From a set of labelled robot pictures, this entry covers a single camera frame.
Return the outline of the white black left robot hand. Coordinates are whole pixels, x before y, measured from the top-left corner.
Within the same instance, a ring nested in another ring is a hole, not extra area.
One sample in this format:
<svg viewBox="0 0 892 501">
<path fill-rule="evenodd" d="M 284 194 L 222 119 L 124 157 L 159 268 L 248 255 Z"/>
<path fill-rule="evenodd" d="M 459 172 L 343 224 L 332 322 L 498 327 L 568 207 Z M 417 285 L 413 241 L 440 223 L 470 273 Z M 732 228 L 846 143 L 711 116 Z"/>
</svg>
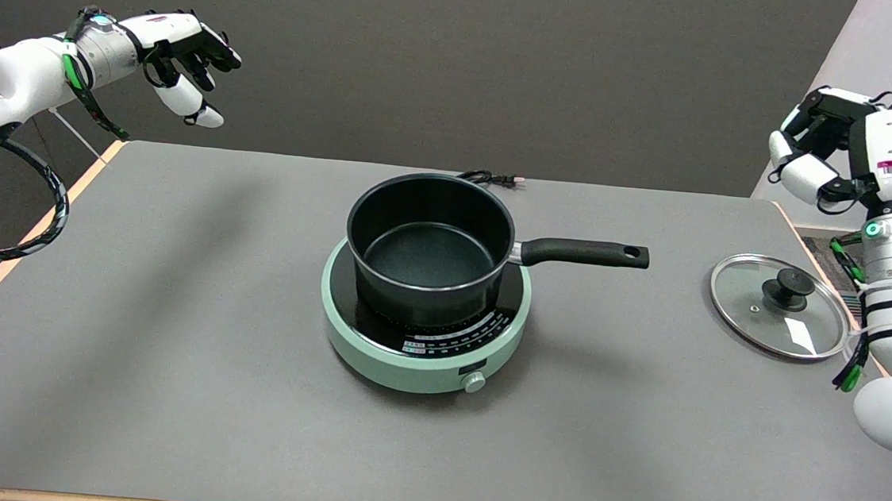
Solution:
<svg viewBox="0 0 892 501">
<path fill-rule="evenodd" d="M 242 66 L 226 34 L 182 10 L 141 16 L 136 29 L 146 52 L 141 61 L 144 77 L 160 101 L 186 125 L 204 129 L 224 125 L 223 114 L 204 94 L 215 90 L 213 69 L 231 72 Z"/>
</svg>

